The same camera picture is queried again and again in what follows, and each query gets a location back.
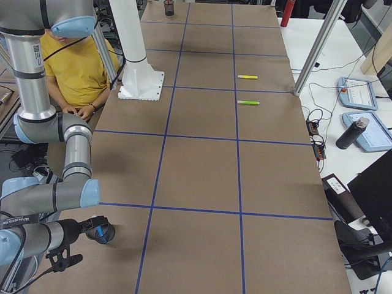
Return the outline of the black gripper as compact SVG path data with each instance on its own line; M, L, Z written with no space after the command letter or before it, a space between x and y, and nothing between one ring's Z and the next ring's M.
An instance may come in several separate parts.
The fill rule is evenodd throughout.
M104 216L92 217L82 222L77 222L74 219L64 219L60 220L59 224L63 230L61 247L67 247L76 242L80 234L107 225L108 219Z

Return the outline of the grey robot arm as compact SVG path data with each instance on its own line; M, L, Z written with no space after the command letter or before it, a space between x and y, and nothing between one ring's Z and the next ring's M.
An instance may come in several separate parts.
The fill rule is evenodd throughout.
M64 142L62 181L41 184L35 177L8 179L2 186L1 264L54 251L79 236L74 220L41 223L42 213L96 206L100 184L92 179L89 125L58 113L50 103L41 47L47 29L58 36L90 36L95 18L91 1L2 1L1 34L10 56L21 106L13 118L25 143Z

